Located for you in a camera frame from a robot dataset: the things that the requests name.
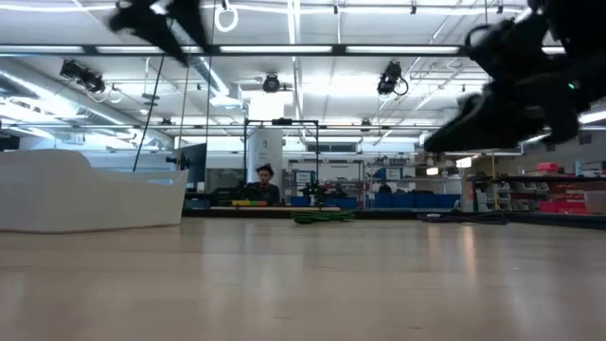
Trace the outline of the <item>white pillar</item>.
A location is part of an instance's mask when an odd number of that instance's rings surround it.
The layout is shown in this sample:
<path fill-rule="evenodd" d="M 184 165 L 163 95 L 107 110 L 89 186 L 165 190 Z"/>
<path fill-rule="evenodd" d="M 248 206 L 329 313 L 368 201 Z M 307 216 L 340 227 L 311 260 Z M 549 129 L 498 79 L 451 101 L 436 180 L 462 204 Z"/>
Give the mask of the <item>white pillar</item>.
<path fill-rule="evenodd" d="M 282 188 L 283 135 L 277 129 L 258 129 L 247 136 L 246 176 L 257 182 L 257 168 L 269 165 L 274 171 L 271 184 Z"/>

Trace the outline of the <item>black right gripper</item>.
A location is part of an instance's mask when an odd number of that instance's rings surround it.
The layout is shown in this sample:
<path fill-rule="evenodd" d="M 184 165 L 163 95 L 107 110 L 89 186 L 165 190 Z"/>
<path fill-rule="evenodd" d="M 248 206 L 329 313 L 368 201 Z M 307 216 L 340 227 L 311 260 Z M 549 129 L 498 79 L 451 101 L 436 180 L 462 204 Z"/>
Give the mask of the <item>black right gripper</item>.
<path fill-rule="evenodd" d="M 568 27 L 546 17 L 504 19 L 470 30 L 465 52 L 490 82 L 457 100 L 457 115 L 425 140 L 426 152 L 514 148 L 545 123 L 546 144 L 577 136 L 577 94 L 568 70 L 577 40 Z"/>

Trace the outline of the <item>row of blue bins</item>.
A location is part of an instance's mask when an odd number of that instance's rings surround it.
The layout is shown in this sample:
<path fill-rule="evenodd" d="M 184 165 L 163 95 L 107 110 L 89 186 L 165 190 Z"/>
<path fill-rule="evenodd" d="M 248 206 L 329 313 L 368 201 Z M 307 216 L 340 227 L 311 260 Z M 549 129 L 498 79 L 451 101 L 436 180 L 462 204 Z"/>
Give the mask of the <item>row of blue bins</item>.
<path fill-rule="evenodd" d="M 424 192 L 376 193 L 373 199 L 367 199 L 366 208 L 454 208 L 460 200 L 460 194 L 435 194 Z M 338 206 L 345 209 L 362 209 L 363 205 L 354 197 L 326 198 L 326 206 Z"/>

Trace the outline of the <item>person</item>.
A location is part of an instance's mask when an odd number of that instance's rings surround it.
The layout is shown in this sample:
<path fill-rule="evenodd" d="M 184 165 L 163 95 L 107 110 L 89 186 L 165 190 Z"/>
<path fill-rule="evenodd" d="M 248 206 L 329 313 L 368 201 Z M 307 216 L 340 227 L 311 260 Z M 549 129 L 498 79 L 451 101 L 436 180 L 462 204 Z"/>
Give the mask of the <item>person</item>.
<path fill-rule="evenodd" d="M 279 187 L 271 183 L 275 173 L 270 164 L 256 168 L 258 181 L 248 183 L 245 194 L 249 200 L 265 202 L 267 206 L 281 204 Z"/>

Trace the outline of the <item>storage shelf rack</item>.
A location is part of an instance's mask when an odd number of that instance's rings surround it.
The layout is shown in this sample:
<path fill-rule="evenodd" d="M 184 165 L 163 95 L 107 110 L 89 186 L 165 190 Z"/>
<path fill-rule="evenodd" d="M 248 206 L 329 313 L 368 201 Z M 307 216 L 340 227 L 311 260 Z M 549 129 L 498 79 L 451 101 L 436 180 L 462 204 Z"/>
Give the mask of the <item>storage shelf rack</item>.
<path fill-rule="evenodd" d="M 588 215 L 606 216 L 606 170 L 586 170 L 581 163 L 577 163 L 571 173 L 578 178 L 563 178 L 563 181 L 577 182 L 579 188 L 585 191 Z M 466 209 L 483 213 L 495 210 L 542 213 L 537 189 L 541 182 L 546 181 L 549 178 L 539 175 L 538 165 L 536 170 L 521 170 L 518 174 L 478 172 L 468 177 L 471 194 Z"/>

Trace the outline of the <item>white plastic bin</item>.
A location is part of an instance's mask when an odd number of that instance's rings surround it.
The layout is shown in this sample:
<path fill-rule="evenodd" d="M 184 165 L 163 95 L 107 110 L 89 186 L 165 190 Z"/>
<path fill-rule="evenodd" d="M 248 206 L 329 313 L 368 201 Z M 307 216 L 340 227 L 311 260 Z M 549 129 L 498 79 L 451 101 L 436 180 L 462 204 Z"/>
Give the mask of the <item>white plastic bin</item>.
<path fill-rule="evenodd" d="M 0 231 L 71 233 L 181 222 L 186 170 L 97 170 L 79 152 L 0 152 Z"/>

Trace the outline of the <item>red storage bins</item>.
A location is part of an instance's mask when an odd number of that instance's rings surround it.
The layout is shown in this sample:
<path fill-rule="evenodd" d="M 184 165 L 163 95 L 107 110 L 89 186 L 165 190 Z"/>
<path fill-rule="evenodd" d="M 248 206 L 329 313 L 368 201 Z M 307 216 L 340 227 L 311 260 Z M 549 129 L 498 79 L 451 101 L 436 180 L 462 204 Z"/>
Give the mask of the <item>red storage bins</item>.
<path fill-rule="evenodd" d="M 577 182 L 566 182 L 565 179 L 577 179 L 575 173 L 567 172 L 557 163 L 539 163 L 538 172 L 549 181 L 538 185 L 537 197 L 539 210 L 542 213 L 588 215 L 585 204 L 585 191 Z"/>

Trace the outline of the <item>black background rig frame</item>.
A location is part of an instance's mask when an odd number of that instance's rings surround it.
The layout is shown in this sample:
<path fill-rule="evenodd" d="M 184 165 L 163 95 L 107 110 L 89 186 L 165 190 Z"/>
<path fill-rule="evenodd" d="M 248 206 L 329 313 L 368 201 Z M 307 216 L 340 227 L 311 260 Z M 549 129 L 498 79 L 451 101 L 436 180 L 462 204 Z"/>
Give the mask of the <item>black background rig frame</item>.
<path fill-rule="evenodd" d="M 250 119 L 246 118 L 243 123 L 243 165 L 244 165 L 244 176 L 243 176 L 243 192 L 245 200 L 249 200 L 245 194 L 245 187 L 248 183 L 247 181 L 247 168 L 246 168 L 246 156 L 247 156 L 247 136 L 251 133 L 254 133 L 258 129 L 277 129 L 282 131 L 283 135 L 283 173 L 282 173 L 282 188 L 279 189 L 281 204 L 277 206 L 252 206 L 252 207 L 260 207 L 260 208 L 277 208 L 284 206 L 284 148 L 285 148 L 285 137 L 284 133 L 288 129 L 294 129 L 296 131 L 302 131 L 305 128 L 308 128 L 312 125 L 316 130 L 319 130 L 319 122 L 317 120 L 300 120 L 300 119 L 291 119 L 291 118 L 272 118 L 272 119 Z"/>

